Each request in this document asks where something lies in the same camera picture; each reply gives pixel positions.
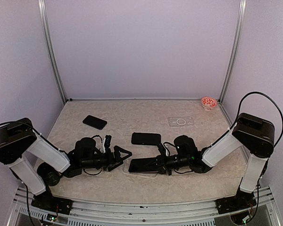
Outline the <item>clear magsafe phone case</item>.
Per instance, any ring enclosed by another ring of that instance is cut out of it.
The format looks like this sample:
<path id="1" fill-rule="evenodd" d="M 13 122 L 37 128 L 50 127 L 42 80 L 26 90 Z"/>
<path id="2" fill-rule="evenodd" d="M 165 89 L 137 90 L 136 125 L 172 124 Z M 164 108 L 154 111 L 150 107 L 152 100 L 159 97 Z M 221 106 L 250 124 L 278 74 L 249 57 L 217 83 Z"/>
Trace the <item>clear magsafe phone case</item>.
<path id="1" fill-rule="evenodd" d="M 144 177 L 144 178 L 156 178 L 158 176 L 157 173 L 130 173 L 129 172 L 130 163 L 128 162 L 125 162 L 123 166 L 124 166 L 123 172 L 127 175 L 135 175 L 135 176 Z"/>
<path id="2" fill-rule="evenodd" d="M 194 119 L 190 116 L 169 117 L 167 120 L 170 127 L 186 127 L 186 126 L 194 125 Z"/>

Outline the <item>black smartphone with teal edge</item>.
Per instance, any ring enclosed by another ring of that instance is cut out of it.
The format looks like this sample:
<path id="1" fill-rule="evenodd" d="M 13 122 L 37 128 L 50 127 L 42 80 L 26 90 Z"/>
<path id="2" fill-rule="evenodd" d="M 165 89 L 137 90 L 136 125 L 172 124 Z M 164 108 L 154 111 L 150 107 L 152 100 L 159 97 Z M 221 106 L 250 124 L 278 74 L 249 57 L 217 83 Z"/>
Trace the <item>black smartphone with teal edge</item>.
<path id="1" fill-rule="evenodd" d="M 161 135 L 157 133 L 139 133 L 132 134 L 131 143 L 133 145 L 153 145 L 158 146 L 161 143 Z"/>

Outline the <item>black phone with purple edge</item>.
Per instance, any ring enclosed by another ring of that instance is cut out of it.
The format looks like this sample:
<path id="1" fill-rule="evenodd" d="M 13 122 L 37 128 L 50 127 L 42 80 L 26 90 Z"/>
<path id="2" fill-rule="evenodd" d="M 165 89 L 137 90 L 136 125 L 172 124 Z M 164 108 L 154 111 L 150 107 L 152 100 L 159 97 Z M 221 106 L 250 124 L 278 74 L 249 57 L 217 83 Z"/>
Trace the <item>black phone with purple edge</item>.
<path id="1" fill-rule="evenodd" d="M 106 125 L 107 125 L 107 121 L 88 115 L 84 120 L 83 120 L 83 124 L 88 125 L 92 128 L 98 129 L 98 130 L 102 130 Z"/>

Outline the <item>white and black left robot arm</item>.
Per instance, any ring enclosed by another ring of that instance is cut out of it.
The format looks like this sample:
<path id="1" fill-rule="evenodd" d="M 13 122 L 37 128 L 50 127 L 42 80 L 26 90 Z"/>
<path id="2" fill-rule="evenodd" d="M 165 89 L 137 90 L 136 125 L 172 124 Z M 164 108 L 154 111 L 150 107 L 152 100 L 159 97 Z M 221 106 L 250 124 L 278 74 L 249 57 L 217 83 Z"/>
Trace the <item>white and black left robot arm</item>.
<path id="1" fill-rule="evenodd" d="M 50 187 L 61 177 L 73 178 L 87 169 L 112 171 L 132 156 L 119 146 L 110 147 L 112 137 L 96 147 L 94 137 L 77 141 L 74 150 L 66 153 L 47 140 L 28 118 L 0 123 L 0 162 L 9 167 L 44 208 L 53 209 L 57 200 Z"/>

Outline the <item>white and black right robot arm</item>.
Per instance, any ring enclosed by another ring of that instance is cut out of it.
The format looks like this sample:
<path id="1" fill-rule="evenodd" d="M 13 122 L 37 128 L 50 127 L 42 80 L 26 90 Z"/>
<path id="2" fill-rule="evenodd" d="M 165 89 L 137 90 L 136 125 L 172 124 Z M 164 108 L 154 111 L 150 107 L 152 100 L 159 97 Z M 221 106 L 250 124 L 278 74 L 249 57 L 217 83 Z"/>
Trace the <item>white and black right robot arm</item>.
<path id="1" fill-rule="evenodd" d="M 274 151 L 274 137 L 275 127 L 270 121 L 241 113 L 227 132 L 201 151 L 197 149 L 191 137 L 181 135 L 174 140 L 177 154 L 167 156 L 162 150 L 164 146 L 159 144 L 160 155 L 134 159 L 131 161 L 130 170 L 171 175 L 173 170 L 189 167 L 191 172 L 204 174 L 243 146 L 250 151 L 250 157 L 237 193 L 232 198 L 232 205 L 236 209 L 242 209 L 254 197 L 254 190 L 263 169 Z"/>

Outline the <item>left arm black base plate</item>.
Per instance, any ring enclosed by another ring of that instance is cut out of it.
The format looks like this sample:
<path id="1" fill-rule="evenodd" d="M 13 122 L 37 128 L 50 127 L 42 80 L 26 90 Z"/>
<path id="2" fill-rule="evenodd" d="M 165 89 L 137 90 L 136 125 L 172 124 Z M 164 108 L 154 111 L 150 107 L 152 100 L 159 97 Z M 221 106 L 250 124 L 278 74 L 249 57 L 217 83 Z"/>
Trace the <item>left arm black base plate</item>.
<path id="1" fill-rule="evenodd" d="M 73 201 L 70 199 L 59 198 L 55 196 L 42 199 L 34 197 L 31 205 L 33 207 L 50 212 L 55 212 L 57 214 L 69 215 L 73 206 Z"/>

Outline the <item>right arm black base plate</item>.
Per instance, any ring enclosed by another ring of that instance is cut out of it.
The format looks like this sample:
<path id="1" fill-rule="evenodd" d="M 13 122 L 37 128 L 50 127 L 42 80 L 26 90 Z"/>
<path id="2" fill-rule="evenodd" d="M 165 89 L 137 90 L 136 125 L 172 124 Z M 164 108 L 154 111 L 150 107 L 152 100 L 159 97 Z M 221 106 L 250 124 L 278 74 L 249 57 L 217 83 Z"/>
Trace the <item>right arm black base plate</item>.
<path id="1" fill-rule="evenodd" d="M 230 196 L 217 199 L 216 207 L 218 214 L 235 212 L 256 206 L 257 202 L 253 195 L 251 196 Z"/>

